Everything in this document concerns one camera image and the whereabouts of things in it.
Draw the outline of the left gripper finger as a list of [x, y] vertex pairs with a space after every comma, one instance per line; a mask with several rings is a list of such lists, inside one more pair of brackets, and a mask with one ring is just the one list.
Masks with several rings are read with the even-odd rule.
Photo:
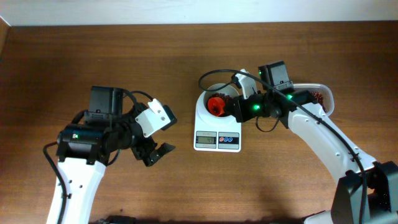
[[156, 162], [158, 162], [163, 156], [172, 152], [176, 147], [163, 143], [158, 149], [154, 149], [148, 156], [146, 156], [146, 167], [153, 166]]
[[168, 119], [170, 120], [164, 127], [162, 127], [162, 130], [165, 131], [165, 130], [169, 129], [169, 127], [176, 124], [178, 119], [176, 118], [174, 112], [170, 109], [169, 106], [164, 105], [163, 109], [165, 110], [166, 115], [167, 115]]

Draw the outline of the orange measuring scoop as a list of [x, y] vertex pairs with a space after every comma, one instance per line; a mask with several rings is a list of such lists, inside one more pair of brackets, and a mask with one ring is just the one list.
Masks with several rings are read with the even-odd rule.
[[221, 97], [214, 96], [209, 98], [207, 102], [207, 107], [208, 111], [213, 115], [213, 116], [223, 116], [224, 115], [224, 107], [225, 107], [225, 102]]

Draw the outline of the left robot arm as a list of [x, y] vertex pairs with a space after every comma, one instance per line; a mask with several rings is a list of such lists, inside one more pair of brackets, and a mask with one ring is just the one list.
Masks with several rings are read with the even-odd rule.
[[173, 111], [150, 97], [137, 101], [135, 91], [93, 86], [88, 109], [79, 112], [43, 153], [57, 179], [47, 223], [88, 223], [95, 194], [110, 155], [130, 149], [138, 161], [153, 166], [174, 150], [152, 135], [177, 122]]

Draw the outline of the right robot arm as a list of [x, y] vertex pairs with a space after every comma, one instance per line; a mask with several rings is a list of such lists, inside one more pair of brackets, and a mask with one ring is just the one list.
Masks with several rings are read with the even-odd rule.
[[397, 223], [397, 165], [380, 163], [356, 146], [310, 90], [290, 81], [284, 62], [260, 66], [258, 77], [243, 70], [232, 74], [244, 94], [224, 110], [239, 123], [277, 119], [310, 147], [337, 184], [331, 209], [305, 223]]

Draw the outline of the white digital kitchen scale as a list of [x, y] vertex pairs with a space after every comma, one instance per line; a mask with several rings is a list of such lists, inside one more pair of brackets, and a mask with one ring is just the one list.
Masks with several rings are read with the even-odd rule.
[[241, 123], [237, 123], [234, 116], [210, 118], [209, 116], [199, 115], [197, 104], [193, 137], [194, 150], [239, 152], [242, 149]]

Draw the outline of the beans in white bowl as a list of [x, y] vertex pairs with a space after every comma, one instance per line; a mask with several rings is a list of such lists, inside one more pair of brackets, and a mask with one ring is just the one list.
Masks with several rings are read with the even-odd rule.
[[231, 99], [231, 97], [230, 97], [229, 95], [225, 95], [224, 93], [215, 93], [215, 94], [211, 95], [210, 98], [211, 98], [211, 97], [214, 97], [214, 96], [221, 97], [221, 98], [224, 100], [225, 104], [226, 104], [226, 102], [227, 102], [228, 100]]

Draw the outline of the white round bowl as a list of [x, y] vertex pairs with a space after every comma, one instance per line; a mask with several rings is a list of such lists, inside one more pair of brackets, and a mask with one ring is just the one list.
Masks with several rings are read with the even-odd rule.
[[228, 117], [226, 115], [222, 116], [222, 117], [213, 116], [208, 111], [208, 107], [207, 107], [207, 102], [208, 102], [209, 97], [215, 93], [224, 93], [225, 95], [229, 95], [231, 97], [231, 99], [239, 96], [238, 91], [230, 85], [227, 85], [226, 87], [218, 90], [218, 88], [221, 88], [222, 86], [224, 86], [224, 83], [214, 84], [214, 85], [210, 86], [209, 88], [207, 88], [206, 91], [204, 91], [200, 95], [200, 98], [198, 99], [198, 104], [197, 104], [197, 109], [199, 111], [199, 115], [209, 116], [210, 118]]

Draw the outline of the red adzuki beans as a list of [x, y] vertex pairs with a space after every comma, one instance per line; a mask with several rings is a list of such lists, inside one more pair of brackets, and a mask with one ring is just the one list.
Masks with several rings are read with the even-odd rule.
[[315, 97], [315, 99], [318, 101], [318, 103], [322, 106], [322, 109], [326, 111], [325, 105], [324, 105], [324, 97], [320, 92], [317, 91], [312, 91], [311, 94]]

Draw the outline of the clear plastic container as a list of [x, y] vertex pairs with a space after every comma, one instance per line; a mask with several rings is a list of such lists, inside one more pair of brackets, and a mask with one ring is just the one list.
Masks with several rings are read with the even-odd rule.
[[320, 92], [324, 97], [324, 105], [326, 108], [325, 114], [327, 116], [330, 116], [333, 113], [335, 109], [333, 94], [332, 91], [326, 85], [319, 83], [298, 83], [294, 84], [294, 89], [308, 90], [310, 93], [312, 91]]

